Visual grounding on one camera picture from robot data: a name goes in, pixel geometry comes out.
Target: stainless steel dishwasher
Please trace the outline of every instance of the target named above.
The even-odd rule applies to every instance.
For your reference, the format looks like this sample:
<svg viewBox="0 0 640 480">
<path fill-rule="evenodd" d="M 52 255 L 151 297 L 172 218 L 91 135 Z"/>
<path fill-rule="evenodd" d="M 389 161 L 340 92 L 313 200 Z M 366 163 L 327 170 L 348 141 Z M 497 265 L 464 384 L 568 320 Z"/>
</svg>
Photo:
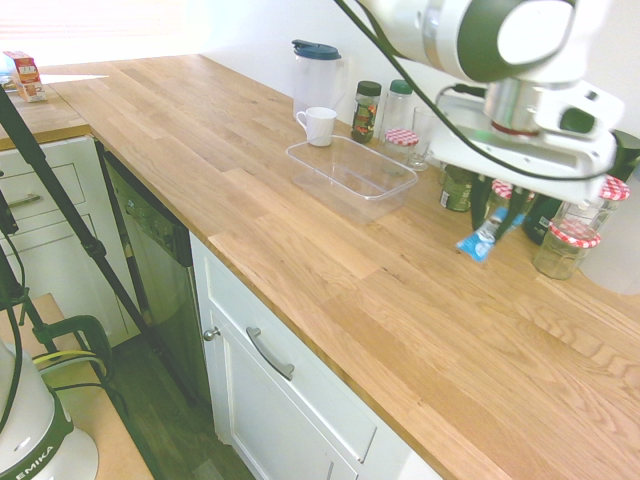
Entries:
<svg viewBox="0 0 640 480">
<path fill-rule="evenodd" d="M 141 313 L 191 390 L 187 398 L 210 403 L 189 230 L 112 153 L 104 160 Z"/>
</svg>

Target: white mug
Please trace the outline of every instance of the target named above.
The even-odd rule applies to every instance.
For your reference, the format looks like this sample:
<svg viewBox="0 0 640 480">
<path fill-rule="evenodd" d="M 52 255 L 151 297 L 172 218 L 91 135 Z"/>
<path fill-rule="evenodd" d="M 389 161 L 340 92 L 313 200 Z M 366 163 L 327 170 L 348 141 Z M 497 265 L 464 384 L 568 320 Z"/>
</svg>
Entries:
<svg viewBox="0 0 640 480">
<path fill-rule="evenodd" d="M 311 107 L 304 112 L 298 112 L 296 119 L 307 132 L 307 141 L 316 147 L 326 147 L 331 144 L 331 134 L 338 114 L 325 107 Z"/>
</svg>

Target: plastic pitcher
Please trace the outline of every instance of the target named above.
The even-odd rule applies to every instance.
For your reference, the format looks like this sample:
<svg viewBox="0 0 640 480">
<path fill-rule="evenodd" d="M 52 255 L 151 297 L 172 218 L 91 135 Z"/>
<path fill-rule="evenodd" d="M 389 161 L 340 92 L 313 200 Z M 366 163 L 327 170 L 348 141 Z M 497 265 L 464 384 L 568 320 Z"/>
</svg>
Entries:
<svg viewBox="0 0 640 480">
<path fill-rule="evenodd" d="M 294 40 L 296 66 L 293 82 L 293 116 L 311 107 L 332 110 L 344 95 L 344 63 L 338 49 L 321 43 Z"/>
</svg>

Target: blue packet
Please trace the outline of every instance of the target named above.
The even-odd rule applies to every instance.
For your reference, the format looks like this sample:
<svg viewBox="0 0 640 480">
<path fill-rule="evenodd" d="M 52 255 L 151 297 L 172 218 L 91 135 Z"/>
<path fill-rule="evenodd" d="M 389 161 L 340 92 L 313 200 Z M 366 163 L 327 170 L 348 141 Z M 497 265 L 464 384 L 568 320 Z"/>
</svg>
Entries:
<svg viewBox="0 0 640 480">
<path fill-rule="evenodd" d="M 484 262 L 496 244 L 495 234 L 500 224 L 507 217 L 507 212 L 508 210 L 505 207 L 496 208 L 495 212 L 484 221 L 480 228 L 456 244 L 458 250 L 468 253 L 476 262 Z M 513 223 L 507 229 L 505 235 L 522 225 L 524 218 L 524 214 L 519 214 L 513 220 Z"/>
</svg>

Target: red gingham jar lid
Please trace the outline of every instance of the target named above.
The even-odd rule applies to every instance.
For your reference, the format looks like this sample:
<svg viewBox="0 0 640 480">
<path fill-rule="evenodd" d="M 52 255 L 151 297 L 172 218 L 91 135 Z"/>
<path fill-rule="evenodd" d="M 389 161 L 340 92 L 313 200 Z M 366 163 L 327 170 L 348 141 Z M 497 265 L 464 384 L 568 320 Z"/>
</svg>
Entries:
<svg viewBox="0 0 640 480">
<path fill-rule="evenodd" d="M 420 141 L 418 135 L 413 133 L 411 130 L 405 130 L 404 128 L 392 128 L 391 130 L 387 130 L 384 138 L 394 145 L 401 145 L 403 147 L 412 147 Z"/>
<path fill-rule="evenodd" d="M 600 198 L 605 200 L 626 200 L 631 195 L 631 190 L 622 180 L 607 175 L 607 179 L 600 190 Z"/>
<path fill-rule="evenodd" d="M 600 235 L 580 221 L 564 220 L 560 228 L 551 223 L 549 230 L 556 238 L 574 247 L 593 248 L 600 243 Z"/>
<path fill-rule="evenodd" d="M 507 200 L 511 198 L 511 191 L 513 190 L 513 186 L 510 183 L 496 179 L 491 182 L 491 188 L 499 197 L 506 198 Z M 529 193 L 529 201 L 533 200 L 533 197 L 535 196 L 535 192 Z"/>
</svg>

